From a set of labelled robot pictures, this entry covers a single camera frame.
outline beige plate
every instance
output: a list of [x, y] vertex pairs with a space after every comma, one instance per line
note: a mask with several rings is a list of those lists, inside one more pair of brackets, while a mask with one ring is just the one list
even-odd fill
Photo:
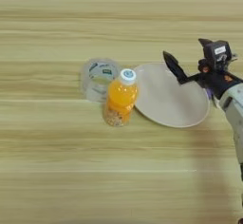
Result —
[[150, 120], [182, 128], [207, 117], [206, 91], [194, 82], [179, 85], [166, 63], [139, 65], [135, 71], [140, 90], [136, 107]]

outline wooden table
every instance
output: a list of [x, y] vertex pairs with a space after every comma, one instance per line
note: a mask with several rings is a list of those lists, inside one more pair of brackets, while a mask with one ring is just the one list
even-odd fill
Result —
[[[236, 223], [240, 172], [223, 113], [188, 129], [134, 111], [112, 128], [84, 100], [90, 58], [134, 67], [175, 54], [196, 72], [197, 38], [243, 58], [243, 0], [0, 0], [0, 223]], [[231, 72], [243, 76], [241, 60]]]

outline round plate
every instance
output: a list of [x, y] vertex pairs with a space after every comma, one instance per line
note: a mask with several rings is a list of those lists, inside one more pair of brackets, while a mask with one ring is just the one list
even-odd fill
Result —
[[150, 120], [183, 128], [207, 117], [207, 93], [196, 82], [179, 85], [166, 63], [139, 65], [135, 71], [139, 86], [136, 107]]

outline orange liquid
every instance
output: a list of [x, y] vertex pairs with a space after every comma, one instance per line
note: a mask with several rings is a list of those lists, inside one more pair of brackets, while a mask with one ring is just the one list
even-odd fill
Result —
[[115, 80], [108, 88], [104, 118], [112, 126], [128, 123], [131, 111], [138, 96], [136, 84], [125, 85]]

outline camera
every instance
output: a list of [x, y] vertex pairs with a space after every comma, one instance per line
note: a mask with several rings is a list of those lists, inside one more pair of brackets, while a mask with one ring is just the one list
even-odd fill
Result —
[[229, 43], [222, 40], [216, 42], [208, 40], [202, 44], [208, 66], [214, 70], [228, 70], [228, 65], [233, 58]]

